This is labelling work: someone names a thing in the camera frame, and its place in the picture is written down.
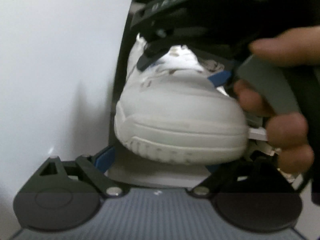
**white sneaker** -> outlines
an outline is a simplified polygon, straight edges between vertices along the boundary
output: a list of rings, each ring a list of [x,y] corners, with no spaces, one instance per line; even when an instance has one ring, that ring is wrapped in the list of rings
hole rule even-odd
[[[127,83],[116,106],[115,134],[132,152],[160,162],[218,164],[240,158],[248,127],[238,103],[215,89],[186,46],[145,71],[136,63],[146,41],[137,36]]]

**gray ribbed platform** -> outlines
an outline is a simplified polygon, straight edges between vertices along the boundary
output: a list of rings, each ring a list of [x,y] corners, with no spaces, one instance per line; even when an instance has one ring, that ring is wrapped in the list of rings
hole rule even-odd
[[[294,230],[255,234],[227,224],[209,201],[183,189],[132,189],[106,201],[83,226],[44,234],[22,230],[14,240],[302,240]]]

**shoe sole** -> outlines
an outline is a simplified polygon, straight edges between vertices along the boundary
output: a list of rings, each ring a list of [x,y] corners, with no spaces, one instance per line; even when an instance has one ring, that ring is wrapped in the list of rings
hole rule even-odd
[[[179,123],[166,123],[167,129],[164,129],[156,125],[157,117],[149,116],[144,122],[141,121],[142,119],[144,117],[138,115],[125,117],[118,102],[114,131],[118,140],[126,148],[150,160],[172,164],[211,165],[239,159],[246,150],[248,139],[246,126],[237,127],[238,129],[229,127],[229,131],[226,131],[224,125],[223,134],[220,134],[217,133],[220,125],[206,123],[204,124],[207,127],[206,132],[200,133],[190,132],[192,130],[190,124],[199,127],[199,124],[193,120],[190,120],[188,126],[180,125],[177,131],[176,127]]]

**finger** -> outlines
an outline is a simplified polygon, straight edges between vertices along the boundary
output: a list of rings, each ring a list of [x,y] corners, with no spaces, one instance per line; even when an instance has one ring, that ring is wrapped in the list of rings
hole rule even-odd
[[[266,125],[270,145],[278,148],[292,148],[308,144],[308,123],[299,113],[278,115]]]
[[[264,98],[259,93],[248,88],[249,85],[245,81],[240,80],[237,83],[234,90],[242,109],[258,116],[272,116],[275,114]]]
[[[279,168],[288,174],[306,172],[312,165],[314,153],[310,145],[282,150],[279,158]]]
[[[236,95],[239,95],[240,92],[244,89],[252,89],[251,85],[249,84],[249,82],[240,79],[238,80],[234,85],[233,85],[233,90],[236,93]]]
[[[258,57],[278,66],[316,65],[320,63],[320,26],[290,29],[276,38],[250,44]]]

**metal screw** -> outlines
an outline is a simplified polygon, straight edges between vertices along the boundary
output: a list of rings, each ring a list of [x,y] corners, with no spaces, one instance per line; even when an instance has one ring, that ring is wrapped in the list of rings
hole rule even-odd
[[[242,180],[246,180],[248,178],[248,176],[239,176],[237,178],[237,181],[242,181]]]
[[[160,37],[160,38],[165,38],[167,36],[167,33],[165,32],[164,29],[158,29],[156,30],[156,34]]]
[[[161,190],[157,190],[157,191],[155,191],[153,194],[155,194],[156,196],[159,196],[159,195],[162,194],[162,191],[161,191]]]
[[[119,187],[110,187],[106,190],[109,196],[119,196],[122,193],[122,189]]]
[[[193,193],[198,195],[198,196],[205,196],[210,193],[210,190],[207,187],[196,187],[193,190]]]

